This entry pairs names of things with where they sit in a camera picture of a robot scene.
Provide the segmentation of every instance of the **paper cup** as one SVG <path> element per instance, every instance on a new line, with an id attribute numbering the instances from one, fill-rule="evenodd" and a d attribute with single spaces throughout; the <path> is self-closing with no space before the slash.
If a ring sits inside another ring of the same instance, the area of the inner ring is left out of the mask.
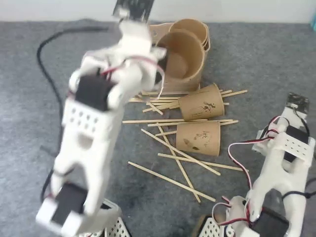
<path id="1" fill-rule="evenodd" d="M 191 122 L 177 126 L 177 149 L 218 156 L 221 142 L 219 122 Z"/>
<path id="2" fill-rule="evenodd" d="M 185 121 L 209 119 L 225 114 L 223 98 L 216 84 L 180 98 L 179 105 Z"/>
<path id="3" fill-rule="evenodd" d="M 173 31 L 163 36 L 157 46 L 168 50 L 164 91 L 198 89 L 205 52 L 198 38 L 188 31 Z"/>
<path id="4" fill-rule="evenodd" d="M 150 25 L 149 30 L 152 35 L 153 43 L 157 43 L 164 35 L 168 34 L 173 23 L 163 23 L 159 25 Z"/>
<path id="5" fill-rule="evenodd" d="M 192 32 L 196 35 L 202 45 L 204 45 L 208 39 L 208 27 L 198 20 L 182 19 L 177 21 L 170 27 L 170 32 L 173 32 L 174 30 L 187 30 Z"/>

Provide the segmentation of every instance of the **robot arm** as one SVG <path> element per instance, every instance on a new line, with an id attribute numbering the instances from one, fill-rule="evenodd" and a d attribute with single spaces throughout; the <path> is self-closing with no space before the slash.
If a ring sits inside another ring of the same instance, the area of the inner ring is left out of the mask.
<path id="1" fill-rule="evenodd" d="M 257 139 L 260 139 L 267 130 L 276 131 L 269 133 L 273 139 L 253 146 L 253 150 L 266 158 L 259 178 L 247 194 L 247 202 L 241 197 L 230 201 L 228 221 L 241 217 L 249 218 L 252 223 L 251 228 L 246 221 L 232 224 L 237 237 L 260 236 L 267 226 L 277 227 L 274 234 L 277 231 L 280 234 L 275 236 L 285 233 L 288 237 L 300 236 L 306 199 L 300 195 L 283 197 L 290 191 L 305 191 L 315 148 L 315 139 L 309 131 L 300 130 L 306 124 L 307 113 L 308 99 L 290 93 L 282 115 L 258 132 Z M 245 205 L 248 205 L 248 217 Z"/>
<path id="2" fill-rule="evenodd" d="M 64 134 L 51 177 L 51 196 L 45 198 L 37 222 L 62 236 L 97 232 L 114 225 L 120 208 L 102 206 L 110 177 L 110 162 L 119 134 L 124 105 L 142 90 L 163 82 L 157 65 L 166 50 L 152 47 L 147 24 L 120 23 L 122 39 L 111 48 L 87 52 L 70 80 Z M 157 79 L 157 70 L 161 77 Z M 87 190 L 68 182 L 80 165 Z"/>

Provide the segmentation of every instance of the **white wall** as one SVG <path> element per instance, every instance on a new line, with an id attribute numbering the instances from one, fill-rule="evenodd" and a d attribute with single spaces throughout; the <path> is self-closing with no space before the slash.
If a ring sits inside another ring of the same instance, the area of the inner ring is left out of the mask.
<path id="1" fill-rule="evenodd" d="M 116 0 L 0 0 L 2 21 L 111 21 Z M 316 0 L 155 0 L 150 18 L 205 22 L 310 22 Z"/>

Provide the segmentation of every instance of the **bamboo skewer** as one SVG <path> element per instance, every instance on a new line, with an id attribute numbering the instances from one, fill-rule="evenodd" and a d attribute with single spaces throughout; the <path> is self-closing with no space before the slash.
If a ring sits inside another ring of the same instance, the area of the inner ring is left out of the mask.
<path id="1" fill-rule="evenodd" d="M 229 122 L 222 122 L 220 123 L 221 126 L 225 126 L 225 125 L 230 125 L 230 124 L 234 124 L 234 123 L 238 123 L 239 120 L 233 120 L 233 121 L 229 121 Z"/>
<path id="2" fill-rule="evenodd" d="M 171 102 L 175 102 L 175 101 L 177 101 L 177 99 L 176 100 L 150 100 L 149 102 L 150 103 L 161 103 L 161 102 L 164 102 L 164 103 L 171 103 Z M 133 102 L 133 103 L 145 103 L 145 101 L 144 100 L 142 100 L 142 99 L 138 99 L 138 98 L 132 98 L 132 99 L 130 99 L 129 100 L 129 102 Z"/>
<path id="3" fill-rule="evenodd" d="M 159 131 L 160 131 L 160 132 L 163 132 L 162 127 L 159 126 L 158 128 L 159 128 Z M 169 142 L 168 138 L 167 138 L 166 136 L 163 136 L 163 138 L 164 138 L 164 141 L 170 145 L 170 142 Z M 171 154 L 172 154 L 173 156 L 176 155 L 175 152 L 174 152 L 172 149 L 170 149 L 170 152 L 171 152 Z M 177 165 L 179 166 L 179 168 L 180 168 L 180 170 L 181 170 L 181 172 L 182 172 L 184 178 L 186 179 L 188 185 L 190 186 L 191 189 L 194 189 L 193 184 L 192 184 L 191 180 L 189 179 L 189 177 L 188 177 L 188 175 L 187 175 L 185 169 L 183 168 L 181 162 L 180 162 L 178 159 L 176 159 L 176 162 L 177 162 Z M 194 196 L 196 197 L 198 203 L 201 203 L 201 199 L 199 199 L 198 195 L 195 194 L 195 193 L 193 193 L 193 194 L 194 194 Z"/>
<path id="4" fill-rule="evenodd" d="M 154 111 L 156 111 L 160 115 L 163 115 L 163 112 L 161 110 L 157 109 L 152 103 L 148 103 L 148 104 Z"/>
<path id="5" fill-rule="evenodd" d="M 232 92 L 233 92 L 232 90 L 226 90 L 226 91 L 221 92 L 221 95 L 226 95 Z"/>
<path id="6" fill-rule="evenodd" d="M 238 123 L 239 120 L 233 120 L 233 121 L 230 121 L 230 122 L 222 122 L 220 123 L 221 126 L 224 126 L 224 125 L 230 125 L 230 124 L 234 124 L 234 123 Z M 171 134 L 177 134 L 177 131 L 170 131 L 170 132 L 162 132 L 162 133 L 158 133 L 156 134 L 155 136 L 156 137 L 160 137 L 160 136 L 164 136 L 164 135 L 171 135 Z"/>
<path id="7" fill-rule="evenodd" d="M 223 95 L 222 97 L 226 98 L 226 97 L 229 97 L 229 96 L 240 95 L 240 94 L 247 93 L 247 92 L 248 92 L 248 90 L 241 90 L 241 91 L 237 91 L 237 92 L 233 92 L 233 93 L 230 93 L 230 94 Z"/>
<path id="8" fill-rule="evenodd" d="M 203 120 L 193 120 L 190 122 L 201 122 Z M 222 122 L 225 123 L 224 125 L 228 125 L 226 124 L 227 122 L 233 122 L 234 120 L 232 119 L 218 119 L 218 120 L 204 120 L 207 122 Z M 185 122 L 185 121 L 179 121 L 179 122 L 166 122 L 166 123 L 151 123 L 148 124 L 148 127 L 157 127 L 157 126 L 175 126 L 175 125 L 179 125 L 179 124 L 185 124 L 185 123 L 190 123 L 190 122 Z"/>
<path id="9" fill-rule="evenodd" d="M 179 101 L 174 101 L 174 102 L 171 102 L 171 103 L 166 103 L 165 105 L 160 105 L 160 106 L 157 106 L 158 109 L 160 110 L 166 110 L 166 109 L 176 109 L 176 108 L 179 108 L 180 107 L 180 104 L 179 104 Z M 153 109 L 152 108 L 149 108 L 149 109 L 145 109 L 143 110 L 143 113 L 146 113 L 146 112 L 149 112 L 149 111 L 152 111 Z"/>
<path id="10" fill-rule="evenodd" d="M 145 168 L 145 167 L 142 167 L 142 166 L 140 166 L 140 165 L 138 165 L 138 164 L 135 164 L 135 163 L 133 163 L 133 162 L 130 162 L 130 161 L 128 162 L 128 164 L 130 164 L 130 165 L 132 165 L 132 166 L 134 166 L 134 167 L 136 167 L 136 168 L 138 168 L 138 169 L 141 169 L 141 170 L 143 170 L 143 171 L 145 171 L 145 172 L 147 172 L 147 173 L 149 173 L 149 174 L 152 174 L 152 175 L 154 175 L 154 176 L 156 176 L 156 177 L 158 177 L 158 178 L 160 178 L 160 179 L 163 179 L 163 180 L 165 180 L 165 181 L 168 181 L 169 183 L 172 183 L 172 184 L 177 185 L 177 186 L 179 186 L 179 187 L 181 187 L 181 188 L 183 188 L 183 189 L 186 189 L 186 190 L 188 190 L 188 191 L 191 191 L 192 193 L 195 193 L 195 194 L 197 194 L 197 195 L 200 195 L 200 196 L 203 197 L 203 198 L 206 198 L 206 199 L 208 199 L 208 200 L 210 200 L 210 201 L 216 202 L 216 199 L 215 199 L 215 198 L 210 197 L 210 196 L 208 196 L 208 195 L 206 195 L 206 194 L 204 194 L 204 193 L 201 193 L 201 192 L 199 192 L 199 191 L 197 191 L 197 190 L 195 190 L 195 189 L 192 189 L 192 188 L 190 188 L 190 187 L 188 187 L 188 186 L 185 186 L 185 185 L 183 185 L 183 184 L 181 184 L 181 183 L 179 183 L 179 182 L 177 182 L 177 181 L 175 181 L 175 180 L 173 180 L 173 179 L 170 179 L 170 178 L 168 178 L 168 177 L 166 177 L 166 176 L 163 176 L 163 175 L 161 175 L 161 174 L 158 174 L 158 173 L 156 173 L 156 172 L 154 172 L 154 171 L 152 171 L 152 170 L 150 170 L 150 169 L 147 169 L 147 168 Z"/>
<path id="11" fill-rule="evenodd" d="M 187 95 L 192 93 L 193 91 L 172 91 L 172 92 L 163 92 L 161 95 Z M 143 91 L 142 94 L 145 95 L 158 95 L 159 92 L 145 92 Z"/>
<path id="12" fill-rule="evenodd" d="M 162 133 L 156 134 L 155 136 L 160 137 L 160 136 L 171 135 L 171 134 L 177 134 L 177 131 L 162 132 Z"/>
<path id="13" fill-rule="evenodd" d="M 183 160 L 183 161 L 195 163 L 194 161 L 192 161 L 190 159 L 186 159 L 186 158 L 178 157 L 178 156 L 171 156 L 171 155 L 162 154 L 162 153 L 158 153 L 158 156 L 159 157 L 166 157 L 166 158 L 178 159 L 178 160 Z M 231 170 L 243 171 L 239 167 L 234 167 L 234 166 L 225 165 L 225 164 L 217 164 L 217 163 L 211 163 L 211 162 L 206 162 L 206 161 L 202 161 L 202 163 L 207 164 L 207 165 L 211 165 L 211 166 L 214 166 L 214 167 L 218 167 L 218 168 L 223 168 L 223 169 L 231 169 Z"/>
<path id="14" fill-rule="evenodd" d="M 178 100 L 181 97 L 160 97 L 159 100 Z"/>
<path id="15" fill-rule="evenodd" d="M 170 109 L 170 110 L 173 110 L 173 109 L 177 109 L 177 108 L 179 108 L 180 107 L 180 104 L 178 103 L 177 105 L 172 105 L 172 106 L 170 106 L 169 108 L 167 108 L 167 109 Z"/>
<path id="16" fill-rule="evenodd" d="M 233 121 L 232 119 L 223 119 L 224 122 Z M 154 119 L 154 120 L 125 120 L 123 123 L 152 123 L 152 122 L 183 122 L 184 119 L 177 118 L 177 119 Z M 193 121 L 207 121 L 207 119 L 196 119 Z"/>
<path id="17" fill-rule="evenodd" d="M 146 131 L 146 130 L 144 130 L 144 129 L 141 129 L 141 131 L 144 132 L 144 133 L 146 133 L 148 136 L 154 138 L 156 141 L 158 141 L 158 142 L 164 144 L 166 147 L 169 147 L 170 149 L 174 150 L 176 153 L 179 153 L 180 155 L 184 156 L 185 158 L 195 160 L 196 163 L 198 163 L 200 166 L 202 166 L 202 167 L 204 167 L 205 169 L 207 169 L 207 170 L 213 172 L 214 174 L 216 174 L 216 175 L 221 175 L 220 172 L 216 171 L 215 169 L 212 169 L 211 167 L 207 166 L 206 164 L 203 164 L 201 161 L 199 161 L 199 160 L 197 160 L 197 159 L 195 159 L 195 158 L 189 156 L 188 154 L 185 154 L 184 152 L 182 152 L 182 151 L 176 149 L 176 148 L 173 147 L 172 145 L 167 144 L 167 143 L 164 142 L 163 140 L 161 140 L 161 139 L 155 137 L 155 135 L 151 134 L 150 132 L 148 132 L 148 131 Z"/>
<path id="18" fill-rule="evenodd" d="M 167 104 L 167 103 L 151 103 L 151 104 L 153 104 L 153 105 L 165 105 L 165 104 Z"/>

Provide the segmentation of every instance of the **gray carpet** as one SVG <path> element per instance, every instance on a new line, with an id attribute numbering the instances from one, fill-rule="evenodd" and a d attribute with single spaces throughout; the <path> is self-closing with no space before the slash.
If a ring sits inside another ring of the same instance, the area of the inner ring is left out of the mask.
<path id="1" fill-rule="evenodd" d="M 68 78 L 85 51 L 110 46 L 120 35 L 113 23 L 77 22 L 0 23 L 0 235 L 1 237 L 52 237 L 35 224 L 41 186 L 53 158 L 40 146 L 56 150 L 58 107 L 52 90 L 36 64 L 36 48 L 52 33 L 83 25 L 108 25 L 110 32 L 68 35 L 48 45 L 43 61 L 66 96 Z M 232 142 L 253 139 L 275 115 L 279 115 L 289 91 L 309 97 L 311 135 L 316 136 L 316 34 L 309 25 L 209 24 L 213 51 L 203 73 L 203 84 L 215 82 L 222 89 L 248 89 L 249 93 L 225 99 L 225 118 L 239 119 L 222 128 L 221 155 L 197 158 L 233 165 L 226 149 Z M 141 113 L 145 105 L 129 104 L 125 119 L 158 119 Z M 165 118 L 180 118 L 179 111 Z M 192 193 L 128 166 L 133 161 L 185 184 L 175 161 L 157 157 L 168 153 L 158 142 L 140 132 L 144 124 L 124 125 L 114 152 L 112 176 L 106 197 L 123 210 L 123 219 L 134 237 L 189 236 L 198 218 L 209 214 L 213 203 L 198 204 Z M 158 129 L 149 131 L 158 133 Z M 236 158 L 256 179 L 264 159 L 250 146 L 236 147 Z M 222 176 L 199 165 L 183 163 L 194 187 L 206 194 L 244 196 L 244 174 L 220 170 Z M 83 182 L 80 172 L 74 175 Z M 310 169 L 316 176 L 316 165 Z M 316 235 L 315 198 L 307 202 L 302 236 Z"/>

